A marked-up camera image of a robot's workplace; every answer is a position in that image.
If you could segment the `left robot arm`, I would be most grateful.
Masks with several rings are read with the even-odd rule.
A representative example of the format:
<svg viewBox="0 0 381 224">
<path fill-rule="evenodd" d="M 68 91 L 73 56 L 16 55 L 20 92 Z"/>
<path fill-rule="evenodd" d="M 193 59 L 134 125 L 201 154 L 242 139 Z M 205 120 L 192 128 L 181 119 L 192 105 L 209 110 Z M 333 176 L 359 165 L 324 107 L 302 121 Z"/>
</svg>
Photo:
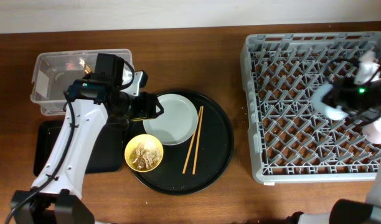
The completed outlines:
<svg viewBox="0 0 381 224">
<path fill-rule="evenodd" d="M 125 59 L 97 55 L 95 68 L 64 91 L 65 120 L 52 152 L 31 189 L 14 193 L 6 223 L 96 223 L 81 201 L 92 150 L 110 118 L 125 125 L 163 114 L 157 95 L 140 91 L 147 80 Z"/>
</svg>

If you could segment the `pink cup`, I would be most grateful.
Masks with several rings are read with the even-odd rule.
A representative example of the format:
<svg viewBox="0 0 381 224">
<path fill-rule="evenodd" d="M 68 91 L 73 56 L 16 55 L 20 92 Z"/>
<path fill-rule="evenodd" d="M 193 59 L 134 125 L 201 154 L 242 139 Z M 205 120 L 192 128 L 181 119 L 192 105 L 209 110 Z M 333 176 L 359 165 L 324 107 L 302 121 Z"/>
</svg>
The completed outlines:
<svg viewBox="0 0 381 224">
<path fill-rule="evenodd" d="M 373 144 L 381 144 L 381 117 L 362 128 L 362 134 Z"/>
</svg>

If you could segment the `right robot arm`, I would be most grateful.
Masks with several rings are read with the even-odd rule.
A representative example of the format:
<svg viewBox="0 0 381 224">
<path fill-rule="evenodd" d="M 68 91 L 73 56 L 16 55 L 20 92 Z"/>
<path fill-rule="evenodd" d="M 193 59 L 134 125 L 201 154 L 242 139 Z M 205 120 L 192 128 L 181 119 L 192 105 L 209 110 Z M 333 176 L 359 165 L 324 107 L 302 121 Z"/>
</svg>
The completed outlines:
<svg viewBox="0 0 381 224">
<path fill-rule="evenodd" d="M 312 97 L 314 108 L 328 118 L 339 120 L 357 117 L 373 109 L 381 117 L 381 76 L 375 81 L 355 85 L 353 79 L 338 80 L 318 88 Z M 308 214 L 296 212 L 286 223 L 381 223 L 381 159 L 374 184 L 364 202 L 340 199 L 329 213 Z"/>
</svg>

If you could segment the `gold snack wrapper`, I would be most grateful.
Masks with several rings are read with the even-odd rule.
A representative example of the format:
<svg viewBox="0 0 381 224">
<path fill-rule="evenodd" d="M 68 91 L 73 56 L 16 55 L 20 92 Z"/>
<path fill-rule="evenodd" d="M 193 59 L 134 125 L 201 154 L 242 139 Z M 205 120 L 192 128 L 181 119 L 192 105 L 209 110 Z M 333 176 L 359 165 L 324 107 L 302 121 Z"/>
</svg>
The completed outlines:
<svg viewBox="0 0 381 224">
<path fill-rule="evenodd" d="M 83 67 L 83 71 L 86 75 L 91 74 L 94 72 L 94 69 L 92 69 L 90 66 L 88 66 L 84 59 L 80 59 L 80 65 Z"/>
</svg>

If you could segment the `food scraps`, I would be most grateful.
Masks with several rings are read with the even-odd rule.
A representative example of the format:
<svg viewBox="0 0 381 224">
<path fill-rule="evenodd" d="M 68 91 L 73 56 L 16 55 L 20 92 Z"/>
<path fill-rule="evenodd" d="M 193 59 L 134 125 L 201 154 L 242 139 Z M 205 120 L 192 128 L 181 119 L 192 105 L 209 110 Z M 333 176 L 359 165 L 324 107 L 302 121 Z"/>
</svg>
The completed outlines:
<svg viewBox="0 0 381 224">
<path fill-rule="evenodd" d="M 156 167 L 162 159 L 159 148 L 155 145 L 139 143 L 130 156 L 131 165 L 136 170 L 147 171 Z"/>
</svg>

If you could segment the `blue cup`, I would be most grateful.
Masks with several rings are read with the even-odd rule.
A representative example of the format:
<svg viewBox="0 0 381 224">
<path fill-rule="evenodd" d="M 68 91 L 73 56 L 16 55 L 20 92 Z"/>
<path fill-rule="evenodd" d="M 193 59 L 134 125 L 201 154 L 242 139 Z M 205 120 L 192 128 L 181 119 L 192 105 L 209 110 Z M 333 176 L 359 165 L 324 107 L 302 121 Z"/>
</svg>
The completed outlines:
<svg viewBox="0 0 381 224">
<path fill-rule="evenodd" d="M 311 103 L 317 112 L 321 113 L 331 120 L 339 121 L 341 119 L 347 118 L 348 114 L 342 111 L 340 108 L 330 106 L 329 103 L 324 102 L 324 97 L 327 96 L 332 89 L 333 85 L 331 84 L 322 85 L 313 93 L 311 97 Z"/>
</svg>

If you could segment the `grey plate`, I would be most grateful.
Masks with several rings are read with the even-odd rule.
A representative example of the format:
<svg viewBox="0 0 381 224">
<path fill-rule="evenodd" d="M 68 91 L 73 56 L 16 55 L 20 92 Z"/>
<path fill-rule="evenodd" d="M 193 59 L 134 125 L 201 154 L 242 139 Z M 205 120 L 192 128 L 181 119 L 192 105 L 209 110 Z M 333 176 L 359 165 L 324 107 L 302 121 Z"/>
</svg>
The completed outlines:
<svg viewBox="0 0 381 224">
<path fill-rule="evenodd" d="M 194 104 L 178 94 L 158 96 L 164 112 L 155 119 L 143 121 L 144 130 L 160 140 L 163 145 L 173 146 L 188 140 L 198 122 Z"/>
</svg>

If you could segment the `yellow bowl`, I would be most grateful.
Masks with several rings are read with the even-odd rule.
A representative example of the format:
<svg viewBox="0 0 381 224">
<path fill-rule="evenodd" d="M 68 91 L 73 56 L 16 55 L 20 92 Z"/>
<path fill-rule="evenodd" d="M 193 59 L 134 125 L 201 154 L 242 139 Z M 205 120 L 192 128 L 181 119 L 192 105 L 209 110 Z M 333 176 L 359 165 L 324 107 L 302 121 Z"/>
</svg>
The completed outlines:
<svg viewBox="0 0 381 224">
<path fill-rule="evenodd" d="M 139 144 L 139 143 L 146 143 L 146 144 L 150 144 L 150 145 L 155 145 L 159 148 L 161 154 L 162 154 L 162 158 L 163 158 L 163 155 L 164 155 L 164 150 L 163 150 L 163 146 L 162 144 L 160 143 L 160 141 L 152 136 L 152 135 L 149 135 L 149 134 L 140 134 L 140 135 L 137 135 L 135 136 L 134 138 L 132 138 L 126 145 L 125 147 L 125 161 L 127 163 L 127 165 L 133 169 L 134 171 L 136 172 L 149 172 L 149 171 L 152 171 L 153 169 L 155 169 L 162 161 L 160 161 L 160 163 L 152 168 L 151 170 L 147 170 L 147 171 L 141 171 L 141 170 L 136 170 L 132 165 L 131 165 L 131 162 L 130 162 L 130 156 L 131 156 L 131 153 L 133 151 L 133 149 Z"/>
</svg>

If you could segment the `wooden chopstick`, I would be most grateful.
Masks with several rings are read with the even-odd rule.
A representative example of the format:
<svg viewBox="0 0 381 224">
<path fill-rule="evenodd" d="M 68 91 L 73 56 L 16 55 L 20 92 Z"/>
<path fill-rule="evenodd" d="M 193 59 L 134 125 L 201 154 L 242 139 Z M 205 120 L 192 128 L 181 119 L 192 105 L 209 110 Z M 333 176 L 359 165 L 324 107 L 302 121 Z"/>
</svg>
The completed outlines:
<svg viewBox="0 0 381 224">
<path fill-rule="evenodd" d="M 196 173 L 197 158 L 198 158 L 199 143 L 200 143 L 200 132 L 201 132 L 201 127 L 202 127 L 204 106 L 200 107 L 199 112 L 200 112 L 200 115 L 199 115 L 199 122 L 198 122 L 198 127 L 197 127 L 197 140 L 196 140 L 196 145 L 195 145 L 195 155 L 194 155 L 194 163 L 193 163 L 193 168 L 192 168 L 192 175 L 195 175 L 195 173 Z"/>
<path fill-rule="evenodd" d="M 189 162 L 189 158 L 190 158 L 191 150 L 192 150 L 193 143 L 194 143 L 194 139 L 195 139 L 195 135 L 196 135 L 197 129 L 198 129 L 198 127 L 199 127 L 199 122 L 200 122 L 200 117 L 201 117 L 202 111 L 203 111 L 203 106 L 201 106 L 201 107 L 199 108 L 198 117 L 197 117 L 197 126 L 196 126 L 196 130 L 194 131 L 194 133 L 193 133 L 193 135 L 192 135 L 192 137 L 191 137 L 191 140 L 190 140 L 190 144 L 189 144 L 189 148 L 188 148 L 188 151 L 187 151 L 187 155 L 186 155 L 185 163 L 184 163 L 184 166 L 183 166 L 183 169 L 182 169 L 182 174 L 185 174 L 185 173 L 186 173 L 187 165 L 188 165 L 188 162 Z"/>
</svg>

